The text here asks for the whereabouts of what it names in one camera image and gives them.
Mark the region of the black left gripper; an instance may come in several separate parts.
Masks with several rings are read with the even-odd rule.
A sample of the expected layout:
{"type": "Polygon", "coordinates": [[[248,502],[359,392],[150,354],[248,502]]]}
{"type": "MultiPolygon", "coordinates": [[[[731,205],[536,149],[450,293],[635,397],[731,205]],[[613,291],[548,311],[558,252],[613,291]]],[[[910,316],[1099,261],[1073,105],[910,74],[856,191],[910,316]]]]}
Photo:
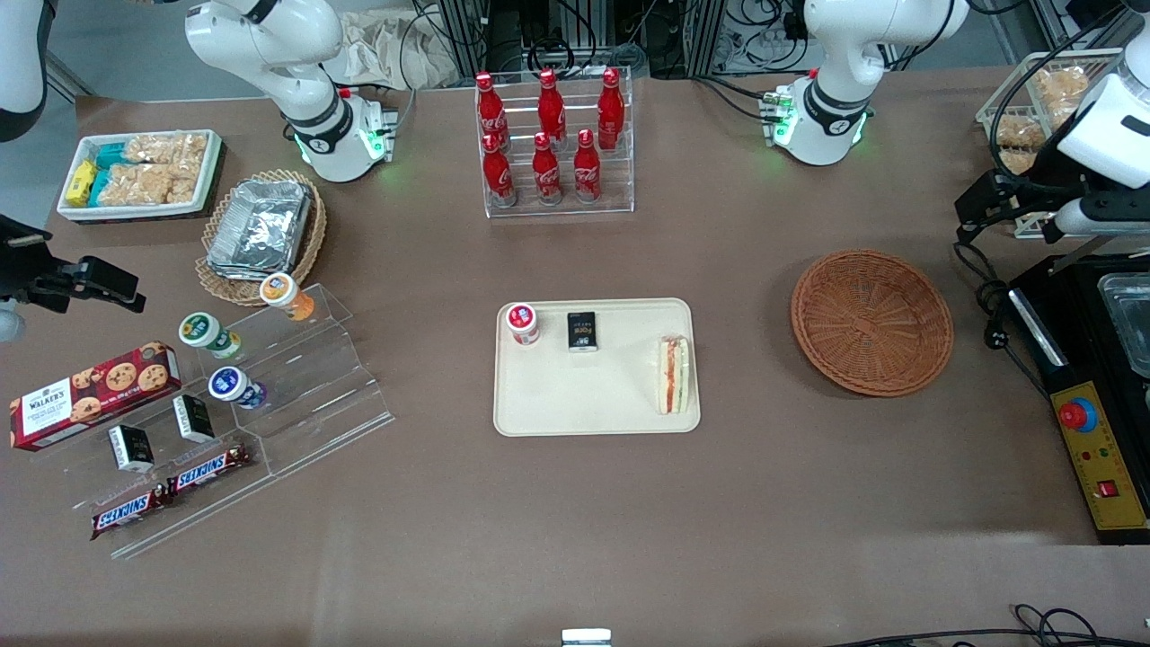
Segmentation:
{"type": "Polygon", "coordinates": [[[1013,216],[1059,211],[1090,188],[1088,182],[1050,185],[1032,180],[1004,182],[1000,172],[986,171],[957,198],[960,226],[992,226],[1013,216]],[[1011,197],[1017,200],[1012,208],[1011,197]]]}

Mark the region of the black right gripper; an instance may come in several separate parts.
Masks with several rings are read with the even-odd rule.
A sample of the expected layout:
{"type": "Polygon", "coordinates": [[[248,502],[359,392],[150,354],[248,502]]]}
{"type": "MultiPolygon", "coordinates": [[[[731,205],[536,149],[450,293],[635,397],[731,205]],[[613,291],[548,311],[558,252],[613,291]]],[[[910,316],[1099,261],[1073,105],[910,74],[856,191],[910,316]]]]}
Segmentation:
{"type": "Polygon", "coordinates": [[[54,259],[47,242],[52,234],[1,217],[1,300],[3,302],[69,302],[80,291],[83,299],[102,300],[132,313],[143,313],[146,296],[138,278],[114,263],[85,255],[76,265],[54,259]]]}

